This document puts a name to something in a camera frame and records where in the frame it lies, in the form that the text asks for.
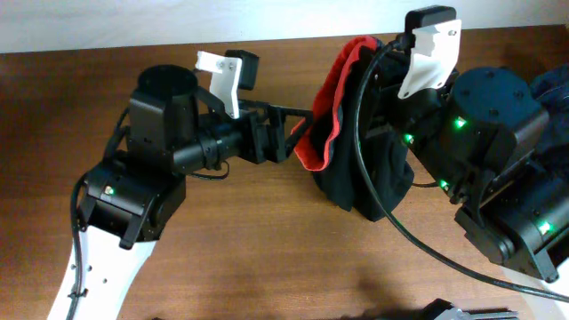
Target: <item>wood grain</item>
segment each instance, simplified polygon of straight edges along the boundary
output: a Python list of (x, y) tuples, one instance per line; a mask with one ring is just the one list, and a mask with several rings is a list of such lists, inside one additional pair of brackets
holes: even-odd
[[(69, 192), (100, 160), (144, 68), (191, 67), (197, 50), (241, 48), (261, 56), (257, 86), (243, 97), (310, 108), (348, 40), (0, 55), (0, 318), (47, 316), (71, 246)], [(530, 79), (568, 58), (563, 27), (487, 29), (464, 32), (458, 68), (507, 65)], [(429, 182), (409, 161), (416, 180)], [(520, 295), (442, 266), (386, 220), (371, 223), (335, 207), (298, 159), (230, 162), (223, 182), (188, 178), (188, 197), (132, 284), (121, 319), (338, 318), (422, 308), (435, 298), (533, 318)], [(463, 237), (456, 209), (439, 190), (413, 188), (395, 214), (450, 258), (503, 277)]]

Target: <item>wall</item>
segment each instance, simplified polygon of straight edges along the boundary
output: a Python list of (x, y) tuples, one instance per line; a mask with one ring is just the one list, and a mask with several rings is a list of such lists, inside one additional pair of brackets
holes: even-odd
[[(0, 52), (397, 32), (427, 0), (0, 0)], [(561, 24), (567, 0), (442, 0), (464, 28)]]

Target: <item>red fabric lining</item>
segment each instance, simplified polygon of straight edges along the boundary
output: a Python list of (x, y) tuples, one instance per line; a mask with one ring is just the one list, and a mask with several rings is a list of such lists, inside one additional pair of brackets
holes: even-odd
[[(359, 51), (362, 45), (375, 50), (377, 47), (377, 40), (371, 36), (359, 36), (344, 45), (344, 48), (341, 50), (336, 61), (332, 65), (332, 69), (330, 70), (330, 73), (328, 73), (324, 85), (314, 98), (314, 103), (312, 104), (314, 122), (332, 108), (333, 129), (325, 143), (324, 161), (320, 159), (320, 156), (314, 150), (312, 143), (310, 143), (309, 135), (312, 130), (312, 126), (307, 129), (299, 140), (299, 143), (294, 148), (294, 153), (296, 153), (296, 156), (301, 160), (302, 165), (307, 170), (320, 172), (324, 170), (331, 161), (330, 144), (334, 139), (336, 139), (336, 137), (338, 137), (341, 130), (341, 123), (338, 121), (338, 108), (340, 106), (341, 99), (344, 96), (344, 85), (348, 78), (351, 65), (359, 60)], [(304, 123), (304, 120), (294, 126), (293, 132), (295, 132), (302, 123)]]

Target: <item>green led light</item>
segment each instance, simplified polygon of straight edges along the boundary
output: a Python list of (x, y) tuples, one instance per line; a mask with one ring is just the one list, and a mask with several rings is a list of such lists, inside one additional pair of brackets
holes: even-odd
[(446, 182), (446, 181), (444, 181), (444, 180), (441, 180), (440, 186), (441, 186), (441, 188), (442, 188), (444, 191), (448, 191), (448, 189), (449, 189), (448, 182)]
[(464, 124), (466, 124), (466, 120), (464, 120), (462, 117), (458, 117), (456, 118), (456, 120), (454, 120), (454, 126), (456, 127), (456, 129), (460, 129), (464, 126)]
[(105, 195), (107, 196), (112, 196), (115, 194), (115, 190), (111, 187), (111, 186), (106, 186), (105, 190), (103, 190), (105, 192)]
[(409, 144), (413, 144), (413, 142), (415, 141), (414, 137), (411, 134), (404, 135), (403, 139), (405, 139), (405, 142)]
[(543, 222), (540, 226), (539, 226), (541, 235), (545, 235), (546, 233), (551, 231), (551, 225), (548, 222)]

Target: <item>black cloth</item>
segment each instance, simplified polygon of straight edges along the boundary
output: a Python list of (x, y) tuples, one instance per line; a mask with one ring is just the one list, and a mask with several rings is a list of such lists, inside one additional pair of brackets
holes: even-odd
[[(372, 54), (372, 52), (367, 55), (362, 54), (362, 59), (350, 71), (341, 102), (343, 112), (341, 132), (333, 146), (332, 161), (323, 171), (313, 172), (313, 177), (328, 199), (340, 208), (350, 211), (352, 207), (355, 207), (368, 220), (376, 221), (381, 219), (383, 214), (365, 186), (357, 166), (353, 144), (356, 116), (354, 95)], [(323, 147), (330, 133), (330, 123), (330, 116), (323, 116), (314, 124), (310, 133), (310, 141), (315, 149)], [(383, 207), (392, 211), (403, 200), (413, 183), (413, 170), (405, 160), (407, 147), (401, 143), (394, 132), (385, 132), (363, 140), (361, 143), (365, 166)]]
[(535, 147), (543, 165), (569, 181), (569, 64), (536, 77), (533, 97), (549, 112), (549, 123)]

